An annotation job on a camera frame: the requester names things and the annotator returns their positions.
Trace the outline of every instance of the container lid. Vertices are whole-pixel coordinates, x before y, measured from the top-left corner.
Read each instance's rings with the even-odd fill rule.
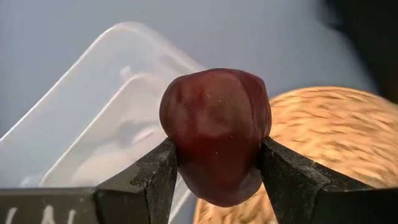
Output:
[[[198,70],[142,24],[108,29],[0,139],[0,187],[94,186],[116,175],[165,139],[164,90]],[[175,196],[186,197],[181,177],[179,186]]]

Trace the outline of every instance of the woven basket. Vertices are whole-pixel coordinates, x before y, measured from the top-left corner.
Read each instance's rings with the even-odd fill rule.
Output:
[[[335,171],[374,187],[398,185],[398,106],[334,86],[290,91],[271,100],[271,137]],[[277,223],[267,193],[221,208],[199,199],[194,224]]]

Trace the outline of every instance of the cherry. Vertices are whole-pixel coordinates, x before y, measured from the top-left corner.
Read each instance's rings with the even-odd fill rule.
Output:
[[[256,193],[256,156],[271,130],[262,79],[216,68],[176,78],[160,103],[160,122],[177,148],[188,188],[214,205],[231,207]]]

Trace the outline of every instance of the gray background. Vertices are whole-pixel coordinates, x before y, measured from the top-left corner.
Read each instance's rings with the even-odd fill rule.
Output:
[[[118,22],[148,25],[207,68],[247,70],[271,96],[312,85],[373,91],[318,0],[0,0],[0,135]]]

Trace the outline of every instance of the plastic container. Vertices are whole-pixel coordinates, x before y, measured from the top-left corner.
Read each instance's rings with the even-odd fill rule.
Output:
[[[141,24],[110,28],[0,139],[0,187],[94,186],[112,177],[165,139],[165,88],[201,69]],[[178,176],[171,220],[189,194]]]

